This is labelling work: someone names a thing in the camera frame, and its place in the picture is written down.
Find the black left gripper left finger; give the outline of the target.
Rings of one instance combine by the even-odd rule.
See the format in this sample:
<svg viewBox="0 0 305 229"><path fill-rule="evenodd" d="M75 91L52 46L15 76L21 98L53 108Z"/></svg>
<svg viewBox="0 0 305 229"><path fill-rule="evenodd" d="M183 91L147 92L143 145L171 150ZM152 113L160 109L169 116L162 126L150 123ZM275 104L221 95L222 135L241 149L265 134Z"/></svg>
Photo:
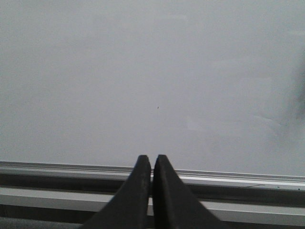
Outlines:
<svg viewBox="0 0 305 229"><path fill-rule="evenodd" d="M86 221L82 229L145 229L151 165L146 155L136 164L114 197Z"/></svg>

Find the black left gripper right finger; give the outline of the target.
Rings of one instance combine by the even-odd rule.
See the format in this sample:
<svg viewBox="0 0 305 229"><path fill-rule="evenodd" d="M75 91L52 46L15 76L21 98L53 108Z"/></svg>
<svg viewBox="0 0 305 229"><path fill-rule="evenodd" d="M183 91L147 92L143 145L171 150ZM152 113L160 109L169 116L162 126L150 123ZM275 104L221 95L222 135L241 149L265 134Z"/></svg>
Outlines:
<svg viewBox="0 0 305 229"><path fill-rule="evenodd" d="M157 229L228 229L181 181L166 155L158 155L152 182Z"/></svg>

